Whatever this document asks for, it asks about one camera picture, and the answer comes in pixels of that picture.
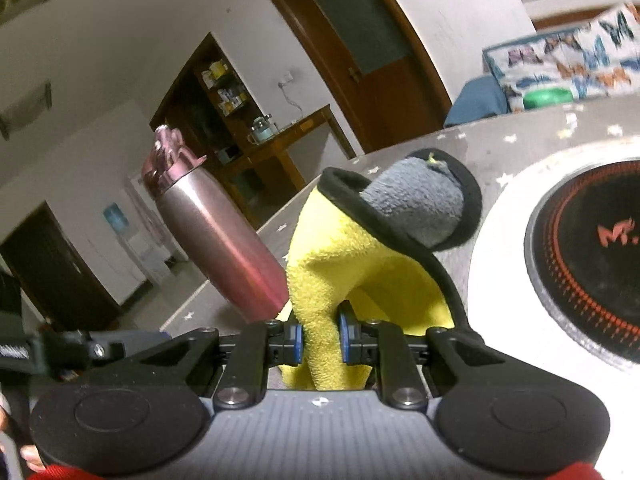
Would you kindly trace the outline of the person left hand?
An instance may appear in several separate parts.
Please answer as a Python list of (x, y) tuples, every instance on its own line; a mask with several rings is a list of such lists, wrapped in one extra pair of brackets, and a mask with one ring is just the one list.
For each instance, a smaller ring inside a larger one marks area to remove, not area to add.
[(27, 479), (47, 469), (28, 428), (29, 403), (1, 396), (1, 452), (9, 456), (9, 478)]

